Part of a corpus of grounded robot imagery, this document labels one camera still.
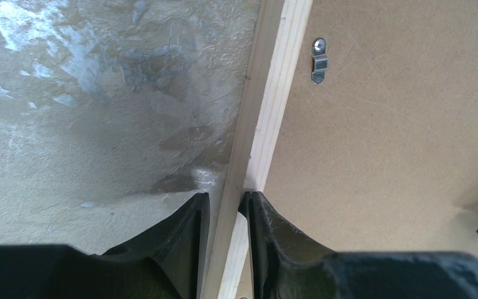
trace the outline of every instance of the gray surface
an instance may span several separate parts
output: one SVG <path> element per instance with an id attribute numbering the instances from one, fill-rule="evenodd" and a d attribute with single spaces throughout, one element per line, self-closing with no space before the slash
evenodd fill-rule
<path id="1" fill-rule="evenodd" d="M 101 252 L 220 197 L 257 10 L 1 1 L 0 243 Z"/>

